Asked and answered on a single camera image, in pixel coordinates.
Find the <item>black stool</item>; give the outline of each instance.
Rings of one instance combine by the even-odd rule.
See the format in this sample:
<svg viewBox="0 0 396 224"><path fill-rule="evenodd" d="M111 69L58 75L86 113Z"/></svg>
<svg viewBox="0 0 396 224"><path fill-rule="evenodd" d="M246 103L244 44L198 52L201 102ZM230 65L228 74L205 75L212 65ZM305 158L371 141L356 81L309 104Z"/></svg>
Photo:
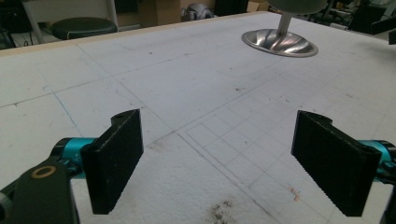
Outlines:
<svg viewBox="0 0 396 224"><path fill-rule="evenodd" d="M71 18L52 24L52 34L62 40L112 34L118 30L114 22L94 17Z"/></svg>

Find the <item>shiny metal disc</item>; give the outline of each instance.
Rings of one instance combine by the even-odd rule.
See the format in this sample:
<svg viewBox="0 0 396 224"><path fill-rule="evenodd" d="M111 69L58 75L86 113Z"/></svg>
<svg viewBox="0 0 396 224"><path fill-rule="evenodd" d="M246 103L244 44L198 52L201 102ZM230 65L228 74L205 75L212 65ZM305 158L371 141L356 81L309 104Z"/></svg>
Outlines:
<svg viewBox="0 0 396 224"><path fill-rule="evenodd" d="M317 46L291 32L279 38L273 29L250 31L242 35L242 40L255 49L282 56L302 58L318 53Z"/></svg>

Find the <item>white table surface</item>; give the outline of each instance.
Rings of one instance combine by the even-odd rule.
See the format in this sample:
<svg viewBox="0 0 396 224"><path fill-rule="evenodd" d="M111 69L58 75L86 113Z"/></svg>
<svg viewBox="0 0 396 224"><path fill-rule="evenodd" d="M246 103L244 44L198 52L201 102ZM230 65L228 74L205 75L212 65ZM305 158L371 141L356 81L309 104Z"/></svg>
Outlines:
<svg viewBox="0 0 396 224"><path fill-rule="evenodd" d="M347 218L290 155L297 110L356 139L396 144L396 47L293 19L311 58L255 50L255 13L2 51L0 188L64 137L97 137L141 109L145 153L108 216L73 180L82 223L378 223L391 186L374 183ZM300 200L294 201L294 188Z"/></svg>

